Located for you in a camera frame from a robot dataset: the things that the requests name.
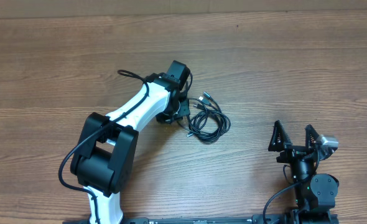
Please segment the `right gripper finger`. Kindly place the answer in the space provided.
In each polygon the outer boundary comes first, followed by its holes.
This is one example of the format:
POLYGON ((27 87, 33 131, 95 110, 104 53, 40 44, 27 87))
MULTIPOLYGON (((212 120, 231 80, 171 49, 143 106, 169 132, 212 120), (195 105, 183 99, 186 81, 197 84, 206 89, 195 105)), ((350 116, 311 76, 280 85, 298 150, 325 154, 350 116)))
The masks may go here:
POLYGON ((306 149, 314 149, 316 145, 316 140, 319 134, 313 128, 311 124, 305 127, 305 147, 306 149))
POLYGON ((292 141, 283 128, 280 120, 274 123, 272 137, 268 146, 268 151, 281 152, 292 147, 292 141))

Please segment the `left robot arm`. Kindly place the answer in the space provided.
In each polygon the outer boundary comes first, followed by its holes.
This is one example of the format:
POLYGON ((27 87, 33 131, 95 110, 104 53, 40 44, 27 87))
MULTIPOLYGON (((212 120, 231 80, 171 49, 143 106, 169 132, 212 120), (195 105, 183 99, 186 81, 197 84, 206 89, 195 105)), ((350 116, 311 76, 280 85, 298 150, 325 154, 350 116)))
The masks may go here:
POLYGON ((173 61, 165 73, 142 78, 142 88, 125 105, 106 115, 90 114, 78 144, 64 159, 85 192, 91 214, 85 223, 121 223, 120 192, 129 180, 139 132, 152 120, 173 123, 190 113, 187 92, 192 77, 173 61))

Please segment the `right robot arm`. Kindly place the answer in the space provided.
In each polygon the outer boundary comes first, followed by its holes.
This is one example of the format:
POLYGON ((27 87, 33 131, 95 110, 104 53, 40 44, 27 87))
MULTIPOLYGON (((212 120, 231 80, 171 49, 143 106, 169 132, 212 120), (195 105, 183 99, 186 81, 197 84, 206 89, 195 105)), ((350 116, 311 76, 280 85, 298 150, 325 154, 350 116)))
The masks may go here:
POLYGON ((319 174, 321 161, 328 159, 338 149, 335 136, 319 134, 312 125, 305 127, 305 145, 295 146, 286 133, 282 123, 274 123, 272 137, 268 146, 283 168, 290 168, 289 186, 275 193, 265 204, 262 211, 263 223, 338 223, 338 216, 330 210, 335 207, 339 181, 330 174, 319 174), (266 211, 271 202, 283 193, 294 190, 295 208, 282 215, 267 217, 266 211))

